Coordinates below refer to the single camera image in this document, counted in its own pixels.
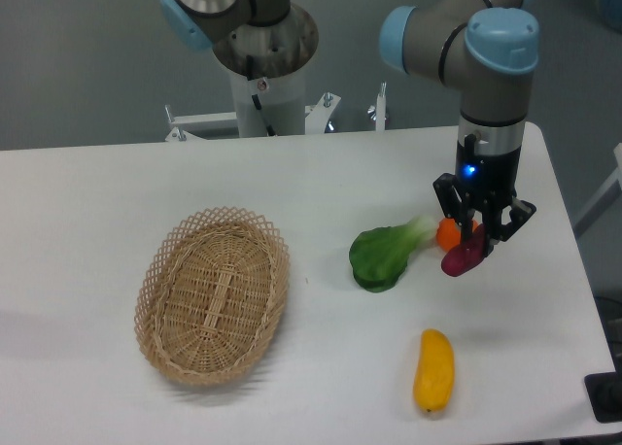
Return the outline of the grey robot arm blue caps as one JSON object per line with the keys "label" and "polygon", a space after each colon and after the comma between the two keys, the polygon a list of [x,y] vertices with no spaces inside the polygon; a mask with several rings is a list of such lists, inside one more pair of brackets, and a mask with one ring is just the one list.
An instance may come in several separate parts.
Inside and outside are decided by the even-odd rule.
{"label": "grey robot arm blue caps", "polygon": [[[515,179],[538,64],[539,26],[530,0],[440,0],[399,7],[379,35],[382,60],[461,94],[456,170],[434,182],[441,209],[461,229],[460,250],[486,257],[534,213]],[[271,83],[301,70],[318,43],[312,19],[292,0],[160,0],[169,26],[191,49],[212,50],[242,78],[257,135],[285,134],[268,111]]]}

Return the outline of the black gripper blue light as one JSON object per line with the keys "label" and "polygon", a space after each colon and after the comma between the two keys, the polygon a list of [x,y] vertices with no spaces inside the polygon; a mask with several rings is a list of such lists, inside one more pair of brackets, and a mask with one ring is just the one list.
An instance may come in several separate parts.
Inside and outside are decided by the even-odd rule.
{"label": "black gripper blue light", "polygon": [[475,230],[470,207],[483,207],[484,257],[536,213],[534,204],[515,196],[524,130],[524,123],[460,123],[455,175],[443,173],[433,182],[443,218],[461,228],[461,242]]}

